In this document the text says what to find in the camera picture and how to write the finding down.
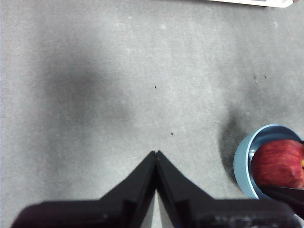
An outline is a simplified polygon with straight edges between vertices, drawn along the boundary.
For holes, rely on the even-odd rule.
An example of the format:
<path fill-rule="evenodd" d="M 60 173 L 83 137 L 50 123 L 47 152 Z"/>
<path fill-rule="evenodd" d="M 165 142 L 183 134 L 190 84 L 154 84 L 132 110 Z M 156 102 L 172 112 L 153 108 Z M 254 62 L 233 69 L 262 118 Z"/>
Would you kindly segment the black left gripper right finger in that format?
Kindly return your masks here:
<path fill-rule="evenodd" d="M 299 228 L 286 204 L 273 200 L 214 199 L 156 153 L 157 191 L 176 228 Z"/>

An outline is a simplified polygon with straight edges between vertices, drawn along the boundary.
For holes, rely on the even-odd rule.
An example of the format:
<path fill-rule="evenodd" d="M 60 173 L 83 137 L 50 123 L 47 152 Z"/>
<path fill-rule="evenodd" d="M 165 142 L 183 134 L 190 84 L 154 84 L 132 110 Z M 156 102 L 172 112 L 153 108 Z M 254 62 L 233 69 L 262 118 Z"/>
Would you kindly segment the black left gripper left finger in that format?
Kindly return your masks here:
<path fill-rule="evenodd" d="M 155 194 L 156 153 L 150 152 L 97 200 L 46 201 L 25 207 L 14 228 L 139 228 Z"/>

